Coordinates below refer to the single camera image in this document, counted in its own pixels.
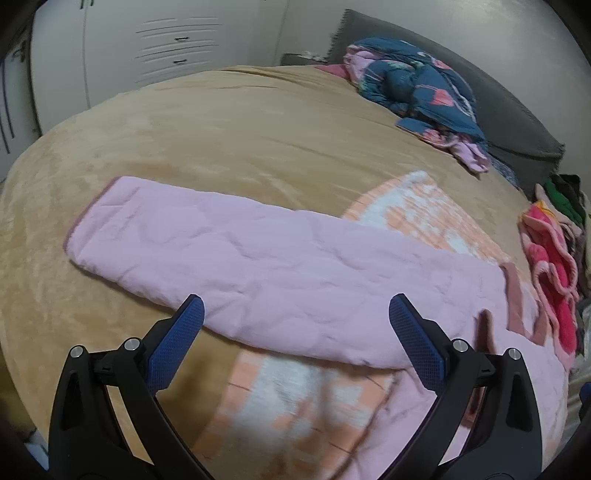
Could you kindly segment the dark grey headboard cushion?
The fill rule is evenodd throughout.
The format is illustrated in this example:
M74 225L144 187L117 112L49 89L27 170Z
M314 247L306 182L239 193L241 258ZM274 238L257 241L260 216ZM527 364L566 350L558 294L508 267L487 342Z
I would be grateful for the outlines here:
M501 83L452 50L399 25L346 9L332 36L327 60L338 63L346 47L367 37L400 39L424 48L459 73L476 97L479 126L495 161L511 168L514 183L531 198L535 186L558 170L565 146Z

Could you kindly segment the pile of folded clothes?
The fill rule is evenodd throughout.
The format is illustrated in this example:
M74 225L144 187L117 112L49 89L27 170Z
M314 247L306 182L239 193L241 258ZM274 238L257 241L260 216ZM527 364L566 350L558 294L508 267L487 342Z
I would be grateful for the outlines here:
M578 268L577 288L583 299L590 297L590 199L575 174L553 174L534 190L554 214Z

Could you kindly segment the blue floral pink-lined garment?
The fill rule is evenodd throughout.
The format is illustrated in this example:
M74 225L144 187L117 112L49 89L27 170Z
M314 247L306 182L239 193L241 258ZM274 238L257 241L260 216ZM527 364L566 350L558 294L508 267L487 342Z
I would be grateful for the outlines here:
M407 41L378 37L349 45L344 65L359 94L397 115L399 128L449 152L475 175L489 171L476 98L452 67Z

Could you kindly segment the pink quilted jacket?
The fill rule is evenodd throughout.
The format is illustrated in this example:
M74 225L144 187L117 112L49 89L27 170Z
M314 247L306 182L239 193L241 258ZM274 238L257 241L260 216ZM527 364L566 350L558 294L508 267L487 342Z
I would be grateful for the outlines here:
M406 294L451 337L474 341L484 316L494 352L524 353L545 457L560 443L568 375L536 294L510 258L493 265L345 216L129 176L86 209L64 249L79 268L156 304L176 308L199 295L205 326L245 349L380 372L416 375L389 324L394 294ZM394 401L377 412L358 479L376 478L401 452L432 396L423 413Z

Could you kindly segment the orange white plaid blanket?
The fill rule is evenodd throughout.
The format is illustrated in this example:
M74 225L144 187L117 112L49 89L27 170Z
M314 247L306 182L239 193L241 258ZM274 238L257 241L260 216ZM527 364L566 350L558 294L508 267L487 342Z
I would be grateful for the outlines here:
M424 171L363 194L345 218L497 265L508 255ZM426 411L432 394L405 371L243 349L193 446L217 479L358 479L377 412Z

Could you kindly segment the pink red fleece garment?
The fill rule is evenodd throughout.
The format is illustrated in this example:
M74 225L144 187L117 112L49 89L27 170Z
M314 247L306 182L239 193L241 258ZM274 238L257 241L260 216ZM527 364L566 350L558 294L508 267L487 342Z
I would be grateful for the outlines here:
M520 215L518 228L532 284L549 319L556 356L570 369L577 349L576 262L568 252L556 216L545 202L531 204Z

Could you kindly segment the white wardrobe with drawers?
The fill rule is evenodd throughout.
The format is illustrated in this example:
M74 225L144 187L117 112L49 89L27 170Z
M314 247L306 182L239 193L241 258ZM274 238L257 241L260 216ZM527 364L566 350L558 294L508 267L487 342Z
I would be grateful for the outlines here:
M4 1L1 169L53 126L120 93L270 65L286 1Z

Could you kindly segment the tan fleece bed cover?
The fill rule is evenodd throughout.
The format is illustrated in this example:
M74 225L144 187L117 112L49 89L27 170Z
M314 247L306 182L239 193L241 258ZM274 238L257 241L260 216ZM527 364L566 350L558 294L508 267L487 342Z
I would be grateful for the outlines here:
M69 349L142 335L158 306L93 279L64 239L113 178L129 175L342 215L363 194L426 171L520 267L523 193L470 175L339 77L233 67L115 96L55 126L14 163L1 195L1 346L33 424L49 429Z

